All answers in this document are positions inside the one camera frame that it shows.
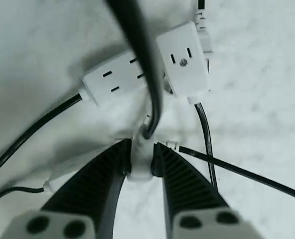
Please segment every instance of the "ribbed surface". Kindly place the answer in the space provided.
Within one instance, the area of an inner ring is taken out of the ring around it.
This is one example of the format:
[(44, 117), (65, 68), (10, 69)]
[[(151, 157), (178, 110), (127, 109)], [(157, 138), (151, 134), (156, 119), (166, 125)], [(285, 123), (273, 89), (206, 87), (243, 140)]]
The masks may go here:
[(155, 146), (163, 165), (162, 177), (170, 224), (173, 217), (187, 210), (227, 206), (213, 186), (184, 158), (170, 148), (158, 143)]
[(111, 224), (105, 221), (106, 218), (109, 220), (109, 215), (104, 216), (104, 210), (110, 213), (117, 205), (130, 151), (131, 141), (123, 140), (98, 155), (59, 189), (42, 210), (90, 216), (95, 222), (96, 231), (100, 226), (108, 227), (101, 225)]

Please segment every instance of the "outlet slot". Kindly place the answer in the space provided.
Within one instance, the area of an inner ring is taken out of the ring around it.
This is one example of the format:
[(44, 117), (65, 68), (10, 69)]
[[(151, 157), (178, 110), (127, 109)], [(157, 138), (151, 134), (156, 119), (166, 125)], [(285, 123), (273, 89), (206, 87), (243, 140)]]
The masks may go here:
[(130, 64), (132, 64), (133, 62), (136, 62), (138, 59), (137, 58), (134, 58), (130, 61)]
[(192, 53), (191, 53), (191, 51), (189, 50), (189, 47), (188, 47), (186, 50), (187, 50), (187, 53), (188, 53), (189, 58), (192, 58)]
[(142, 74), (139, 74), (138, 76), (137, 76), (137, 78), (139, 79), (139, 78), (141, 78), (141, 77), (143, 77), (144, 76), (144, 74), (142, 73)]
[(173, 64), (175, 64), (175, 58), (174, 58), (173, 54), (171, 54), (171, 59), (172, 59)]
[(113, 89), (111, 90), (111, 92), (114, 92), (114, 91), (118, 90), (119, 88), (120, 88), (120, 87), (117, 86), (117, 87), (113, 88)]
[(107, 77), (108, 75), (111, 75), (111, 74), (112, 74), (112, 71), (108, 71), (108, 72), (104, 73), (102, 76)]

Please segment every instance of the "black cable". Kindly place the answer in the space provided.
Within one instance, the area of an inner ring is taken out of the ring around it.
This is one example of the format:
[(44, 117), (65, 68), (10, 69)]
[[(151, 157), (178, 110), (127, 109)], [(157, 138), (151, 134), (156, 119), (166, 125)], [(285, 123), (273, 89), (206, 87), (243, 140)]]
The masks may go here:
[(185, 148), (185, 147), (180, 147), (179, 148), (179, 152), (181, 153), (186, 153), (188, 155), (191, 155), (193, 157), (196, 157), (196, 158), (199, 158), (199, 159), (202, 159), (206, 162), (210, 162), (210, 163), (213, 163), (219, 167), (222, 167), (222, 168), (225, 168), (231, 172), (234, 172), (234, 173), (237, 173), (239, 175), (242, 175), (244, 177), (247, 177), (247, 178), (250, 178), (252, 180), (255, 180), (259, 183), (262, 183), (262, 184), (265, 184), (269, 187), (272, 187), (272, 188), (275, 188), (283, 193), (286, 193), (288, 195), (291, 195), (292, 197), (295, 198), (295, 190), (292, 189), (292, 188), (289, 188), (283, 184), (280, 184), (278, 182), (275, 182), (271, 179), (268, 179), (268, 178), (265, 178), (263, 176), (260, 176), (258, 174), (255, 174), (255, 173), (252, 173), (252, 172), (249, 172), (245, 169), (242, 169), (242, 168), (239, 168), (237, 166), (234, 166), (232, 164), (229, 164), (227, 162), (224, 162), (222, 160), (219, 160), (217, 158), (214, 158), (212, 156), (208, 156), (206, 154), (203, 154), (203, 153), (200, 153), (200, 152), (197, 152), (197, 151), (194, 151), (190, 148)]
[(0, 157), (0, 168), (7, 162), (7, 160), (19, 149), (19, 147), (27, 141), (38, 129), (48, 123), (50, 120), (55, 118), (58, 114), (62, 113), (69, 107), (73, 106), (75, 103), (82, 100), (79, 94), (74, 97), (68, 99), (66, 102), (62, 103), (41, 119), (39, 119), (36, 123), (34, 123), (30, 128), (28, 128), (8, 149), (3, 155)]
[(42, 193), (43, 188), (11, 187), (0, 191), (0, 198), (11, 192)]
[[(201, 103), (196, 104), (195, 108), (199, 116), (199, 119), (201, 120), (201, 125), (203, 129), (204, 140), (205, 140), (206, 154), (209, 156), (213, 156), (211, 133), (209, 131), (209, 125), (208, 125), (207, 117), (205, 114), (205, 110)], [(215, 190), (218, 191), (214, 164), (208, 163), (208, 170), (209, 170), (211, 183), (213, 187), (215, 188)]]
[(162, 72), (156, 54), (155, 40), (150, 36), (136, 0), (106, 0), (133, 48), (144, 72), (152, 101), (152, 114), (143, 136), (153, 135), (162, 114)]

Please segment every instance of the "marble surface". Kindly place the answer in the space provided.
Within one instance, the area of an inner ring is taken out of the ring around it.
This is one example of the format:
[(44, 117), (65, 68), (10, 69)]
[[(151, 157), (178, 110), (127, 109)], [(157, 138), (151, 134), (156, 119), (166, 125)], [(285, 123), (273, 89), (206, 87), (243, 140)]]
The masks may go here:
[[(194, 1), (140, 0), (153, 34), (193, 16)], [(207, 3), (215, 49), (203, 105), (214, 155), (295, 188), (295, 0)], [(75, 94), (84, 72), (126, 49), (102, 0), (0, 0), (0, 154), (48, 109)], [(53, 164), (109, 145), (141, 120), (145, 94), (108, 110), (73, 106), (27, 141), (0, 170), (0, 187), (40, 187)], [(205, 151), (193, 106), (173, 102), (156, 132)], [(202, 172), (206, 165), (189, 160)], [(223, 169), (219, 190), (268, 239), (295, 237), (295, 199)], [(0, 234), (50, 196), (0, 199)], [(114, 238), (165, 238), (161, 181), (126, 182)]]

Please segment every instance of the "outlet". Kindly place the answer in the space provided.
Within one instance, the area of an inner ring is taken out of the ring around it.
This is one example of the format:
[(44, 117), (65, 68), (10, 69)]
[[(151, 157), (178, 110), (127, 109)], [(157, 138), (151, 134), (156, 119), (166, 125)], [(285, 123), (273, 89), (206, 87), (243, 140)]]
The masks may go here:
[(92, 98), (101, 106), (146, 87), (140, 64), (131, 51), (123, 52), (92, 69), (83, 79), (85, 98)]
[(172, 29), (156, 41), (174, 95), (190, 97), (207, 89), (207, 62), (194, 22)]

